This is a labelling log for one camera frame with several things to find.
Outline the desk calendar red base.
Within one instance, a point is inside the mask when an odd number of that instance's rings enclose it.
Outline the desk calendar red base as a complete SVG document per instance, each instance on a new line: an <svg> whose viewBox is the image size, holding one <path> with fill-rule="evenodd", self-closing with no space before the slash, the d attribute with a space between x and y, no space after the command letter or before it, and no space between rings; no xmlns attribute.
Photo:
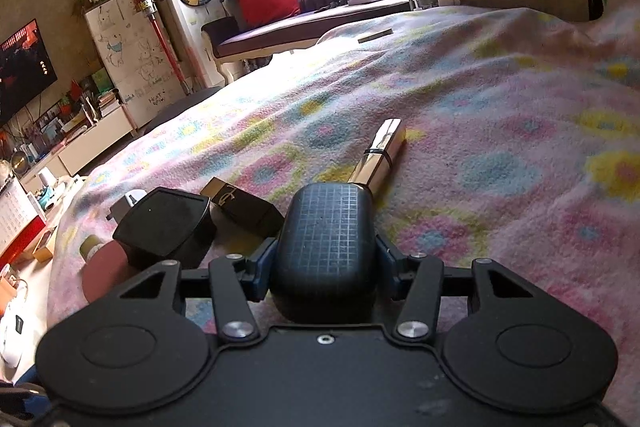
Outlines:
<svg viewBox="0 0 640 427"><path fill-rule="evenodd" d="M1 191L1 266L9 265L42 232L46 217L34 195L27 193L17 179Z"/></svg>

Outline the black rounded case with grid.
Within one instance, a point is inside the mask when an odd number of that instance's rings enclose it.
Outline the black rounded case with grid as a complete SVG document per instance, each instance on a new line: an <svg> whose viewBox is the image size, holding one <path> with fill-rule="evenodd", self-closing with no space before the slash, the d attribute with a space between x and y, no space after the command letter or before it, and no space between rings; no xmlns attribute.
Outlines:
<svg viewBox="0 0 640 427"><path fill-rule="evenodd" d="M343 182L296 192L278 239L269 290L298 324L352 324L375 302L375 233L370 194Z"/></svg>

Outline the dark flat remote on bed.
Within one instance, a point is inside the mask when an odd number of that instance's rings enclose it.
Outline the dark flat remote on bed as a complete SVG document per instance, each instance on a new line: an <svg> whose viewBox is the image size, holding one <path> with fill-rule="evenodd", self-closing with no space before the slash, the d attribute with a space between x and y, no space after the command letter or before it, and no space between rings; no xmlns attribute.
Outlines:
<svg viewBox="0 0 640 427"><path fill-rule="evenodd" d="M378 39L381 39L383 37L393 35L393 33L394 33L393 28L386 28L386 29L383 29L383 30L380 30L380 31L377 31L377 32L372 32L372 34L365 35L363 37L359 37L357 39L357 42L358 43L372 42L374 40L378 40Z"/></svg>

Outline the grey power plug adapter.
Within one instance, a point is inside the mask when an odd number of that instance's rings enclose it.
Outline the grey power plug adapter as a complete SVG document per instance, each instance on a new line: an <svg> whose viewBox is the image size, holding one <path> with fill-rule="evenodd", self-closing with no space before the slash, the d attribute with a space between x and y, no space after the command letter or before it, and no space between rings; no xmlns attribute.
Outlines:
<svg viewBox="0 0 640 427"><path fill-rule="evenodd" d="M110 207L110 211L107 213L106 219L113 220L116 223L122 221L122 218L126 216L126 213L139 202L144 199L146 192L136 188L126 192L120 199L117 199Z"/></svg>

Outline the wall television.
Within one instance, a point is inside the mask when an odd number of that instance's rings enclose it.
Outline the wall television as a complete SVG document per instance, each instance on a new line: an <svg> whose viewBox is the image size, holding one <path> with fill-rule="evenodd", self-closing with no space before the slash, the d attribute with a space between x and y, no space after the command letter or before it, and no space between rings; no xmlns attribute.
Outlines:
<svg viewBox="0 0 640 427"><path fill-rule="evenodd" d="M1 124L58 80L36 20L1 43Z"/></svg>

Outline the red stick vacuum cleaner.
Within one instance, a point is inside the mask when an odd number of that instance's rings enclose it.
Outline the red stick vacuum cleaner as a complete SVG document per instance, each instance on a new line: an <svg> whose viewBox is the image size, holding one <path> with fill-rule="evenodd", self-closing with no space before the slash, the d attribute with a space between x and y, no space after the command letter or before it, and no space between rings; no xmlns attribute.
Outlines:
<svg viewBox="0 0 640 427"><path fill-rule="evenodd" d="M137 10L144 14L144 16L149 20L155 35L157 36L157 40L160 43L160 47L162 48L167 61L169 62L172 70L174 71L179 83L180 87L185 95L189 95L191 90L186 83L186 78L184 78L182 70L178 65L178 62L175 58L174 52L169 49L167 40L163 34L163 31L160 29L160 24L158 23L157 7L154 0L136 0Z"/></svg>

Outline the white handheld device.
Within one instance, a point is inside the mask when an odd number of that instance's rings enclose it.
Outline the white handheld device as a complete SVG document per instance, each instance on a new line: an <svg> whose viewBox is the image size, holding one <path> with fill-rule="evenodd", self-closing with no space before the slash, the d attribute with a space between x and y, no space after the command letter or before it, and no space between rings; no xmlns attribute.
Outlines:
<svg viewBox="0 0 640 427"><path fill-rule="evenodd" d="M22 358L27 295L28 284L19 280L16 296L8 302L2 315L1 358L8 369L16 369Z"/></svg>

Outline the black gold lipstick tube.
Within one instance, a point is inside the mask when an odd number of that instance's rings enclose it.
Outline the black gold lipstick tube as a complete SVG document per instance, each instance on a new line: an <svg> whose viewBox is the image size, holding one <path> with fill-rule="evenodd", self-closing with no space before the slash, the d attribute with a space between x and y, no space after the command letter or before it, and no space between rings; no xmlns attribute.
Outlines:
<svg viewBox="0 0 640 427"><path fill-rule="evenodd" d="M219 178L212 178L201 189L221 213L243 230L258 236L277 237L284 217L275 205Z"/></svg>

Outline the white cabinet with drawings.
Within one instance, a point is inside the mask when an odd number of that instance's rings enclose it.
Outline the white cabinet with drawings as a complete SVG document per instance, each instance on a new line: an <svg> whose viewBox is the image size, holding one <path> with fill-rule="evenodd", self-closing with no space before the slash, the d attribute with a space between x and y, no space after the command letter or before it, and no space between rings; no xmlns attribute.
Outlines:
<svg viewBox="0 0 640 427"><path fill-rule="evenodd" d="M184 97L165 48L136 0L106 0L85 14L96 49L134 127Z"/></svg>

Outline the black flat square case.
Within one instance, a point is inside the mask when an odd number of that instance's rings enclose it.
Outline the black flat square case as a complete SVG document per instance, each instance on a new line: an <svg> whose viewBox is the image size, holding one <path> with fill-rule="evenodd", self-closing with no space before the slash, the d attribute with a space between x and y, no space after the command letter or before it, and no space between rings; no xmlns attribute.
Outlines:
<svg viewBox="0 0 640 427"><path fill-rule="evenodd" d="M143 271L165 260L196 269L217 235L210 198L157 187L130 208L113 234L128 263Z"/></svg>

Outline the white low tv console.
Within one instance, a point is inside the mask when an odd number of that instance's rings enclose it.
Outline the white low tv console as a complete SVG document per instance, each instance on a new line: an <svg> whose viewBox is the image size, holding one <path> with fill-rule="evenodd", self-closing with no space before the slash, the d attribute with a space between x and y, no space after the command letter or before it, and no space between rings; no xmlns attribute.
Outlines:
<svg viewBox="0 0 640 427"><path fill-rule="evenodd" d="M22 187L27 192L38 192L42 187L39 173L43 169L48 169L55 178L75 176L126 134L135 135L136 131L126 108L120 106L70 143L61 144L61 148L33 165L21 177Z"/></svg>

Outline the floral fleece blanket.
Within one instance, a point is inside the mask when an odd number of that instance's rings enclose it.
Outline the floral fleece blanket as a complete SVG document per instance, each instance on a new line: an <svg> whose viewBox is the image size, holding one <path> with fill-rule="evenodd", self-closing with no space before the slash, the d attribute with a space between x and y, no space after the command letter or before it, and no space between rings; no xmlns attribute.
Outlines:
<svg viewBox="0 0 640 427"><path fill-rule="evenodd" d="M135 139L64 212L47 303L83 308L81 243L111 239L127 192L213 179L280 210L344 182L384 121L400 147L375 224L405 254L491 258L601 325L620 365L606 405L639 421L639 0L592 22L445 6L330 30Z"/></svg>

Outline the red cushion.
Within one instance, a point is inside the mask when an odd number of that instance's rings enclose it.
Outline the red cushion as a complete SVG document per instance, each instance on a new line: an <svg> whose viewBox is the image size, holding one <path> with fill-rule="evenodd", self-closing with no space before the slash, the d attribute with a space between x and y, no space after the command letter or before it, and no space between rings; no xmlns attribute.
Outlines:
<svg viewBox="0 0 640 427"><path fill-rule="evenodd" d="M239 5L250 29L300 14L298 0L239 0Z"/></svg>

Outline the gold mirrored lipstick tube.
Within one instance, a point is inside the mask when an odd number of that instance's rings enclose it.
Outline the gold mirrored lipstick tube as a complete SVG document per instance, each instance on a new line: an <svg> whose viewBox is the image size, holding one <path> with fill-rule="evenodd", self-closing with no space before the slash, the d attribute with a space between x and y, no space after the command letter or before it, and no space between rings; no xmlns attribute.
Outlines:
<svg viewBox="0 0 640 427"><path fill-rule="evenodd" d="M348 182L361 186L372 198L378 196L405 142L404 122L399 118L386 119L375 132Z"/></svg>

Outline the purple chaise lounge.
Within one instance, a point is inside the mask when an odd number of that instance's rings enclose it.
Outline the purple chaise lounge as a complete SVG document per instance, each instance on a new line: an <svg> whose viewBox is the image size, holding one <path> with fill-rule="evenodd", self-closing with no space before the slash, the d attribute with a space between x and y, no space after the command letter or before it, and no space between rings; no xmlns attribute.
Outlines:
<svg viewBox="0 0 640 427"><path fill-rule="evenodd" d="M298 0L300 13L255 29L228 15L202 26L203 38L224 82L244 75L244 63L314 46L329 30L395 13L408 12L409 0Z"/></svg>

